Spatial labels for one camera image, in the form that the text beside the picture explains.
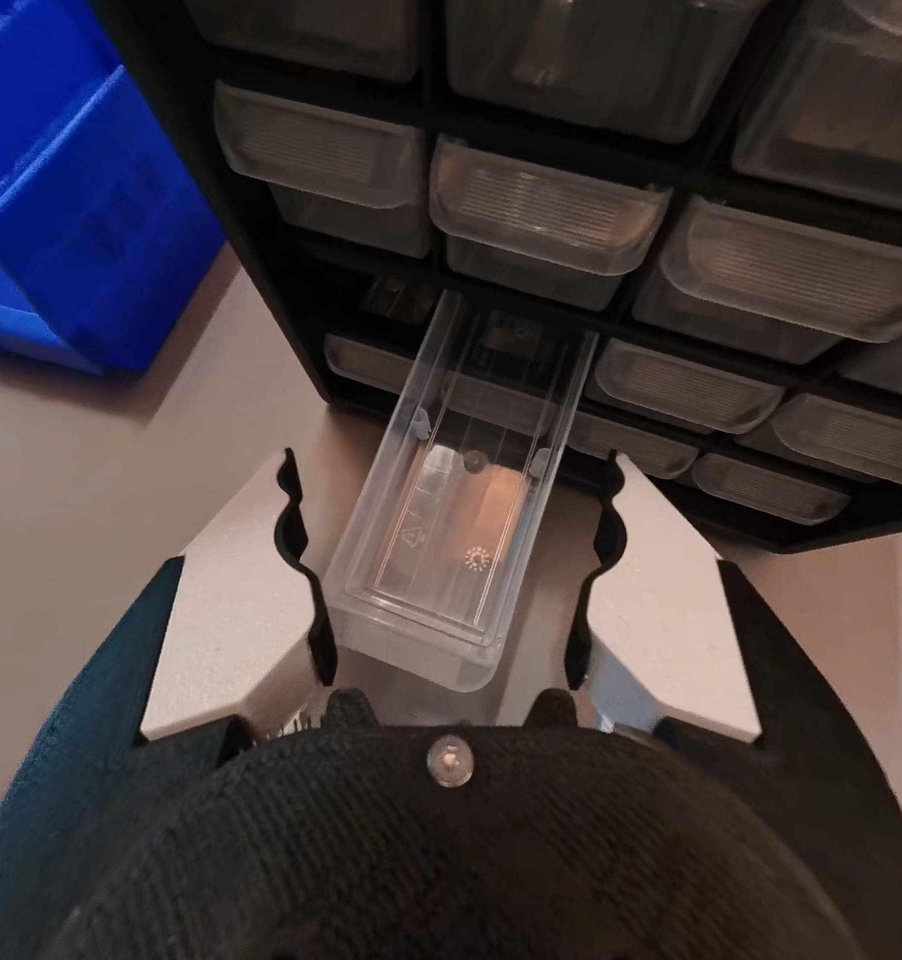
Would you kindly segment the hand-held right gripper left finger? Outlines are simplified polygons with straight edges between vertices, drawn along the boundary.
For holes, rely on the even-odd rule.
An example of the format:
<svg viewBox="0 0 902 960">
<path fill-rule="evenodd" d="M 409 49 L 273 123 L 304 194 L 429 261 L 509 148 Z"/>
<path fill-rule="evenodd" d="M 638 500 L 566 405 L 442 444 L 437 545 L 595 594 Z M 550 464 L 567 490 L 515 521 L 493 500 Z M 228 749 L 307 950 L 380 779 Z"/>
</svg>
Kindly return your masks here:
<svg viewBox="0 0 902 960">
<path fill-rule="evenodd" d="M 148 740 L 237 717 L 256 741 L 311 725 L 337 673 L 289 448 L 188 545 L 143 714 Z"/>
</svg>

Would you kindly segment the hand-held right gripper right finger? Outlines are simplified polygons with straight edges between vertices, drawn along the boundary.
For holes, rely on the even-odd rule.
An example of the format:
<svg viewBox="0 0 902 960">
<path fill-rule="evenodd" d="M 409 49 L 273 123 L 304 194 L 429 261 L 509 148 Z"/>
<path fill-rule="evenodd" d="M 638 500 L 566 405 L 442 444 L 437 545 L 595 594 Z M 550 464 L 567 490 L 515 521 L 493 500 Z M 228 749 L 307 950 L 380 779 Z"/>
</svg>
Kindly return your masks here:
<svg viewBox="0 0 902 960">
<path fill-rule="evenodd" d="M 723 558 L 629 458 L 604 466 L 598 567 L 580 590 L 564 668 L 599 730 L 664 721 L 753 743 L 762 734 L 721 577 Z"/>
</svg>

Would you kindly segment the clear plastic drawer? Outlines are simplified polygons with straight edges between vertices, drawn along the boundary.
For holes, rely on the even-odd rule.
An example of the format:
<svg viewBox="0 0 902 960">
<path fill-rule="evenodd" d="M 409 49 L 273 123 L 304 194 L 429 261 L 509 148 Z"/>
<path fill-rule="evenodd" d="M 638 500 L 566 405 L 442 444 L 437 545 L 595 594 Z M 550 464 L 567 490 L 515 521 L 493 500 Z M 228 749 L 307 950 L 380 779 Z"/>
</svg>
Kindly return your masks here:
<svg viewBox="0 0 902 960">
<path fill-rule="evenodd" d="M 444 293 L 414 360 L 330 335 L 400 390 L 323 579 L 339 646 L 458 693 L 493 678 L 598 334 Z"/>
</svg>

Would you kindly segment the blue plastic bin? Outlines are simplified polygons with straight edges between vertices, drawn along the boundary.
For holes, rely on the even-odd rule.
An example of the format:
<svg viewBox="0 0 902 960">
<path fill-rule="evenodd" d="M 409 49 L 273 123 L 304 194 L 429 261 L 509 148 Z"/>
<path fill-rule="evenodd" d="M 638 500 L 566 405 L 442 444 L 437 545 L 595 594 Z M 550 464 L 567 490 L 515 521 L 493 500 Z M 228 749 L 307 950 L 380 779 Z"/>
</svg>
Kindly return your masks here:
<svg viewBox="0 0 902 960">
<path fill-rule="evenodd" d="M 224 232 L 85 2 L 0 2 L 0 354 L 138 375 Z"/>
</svg>

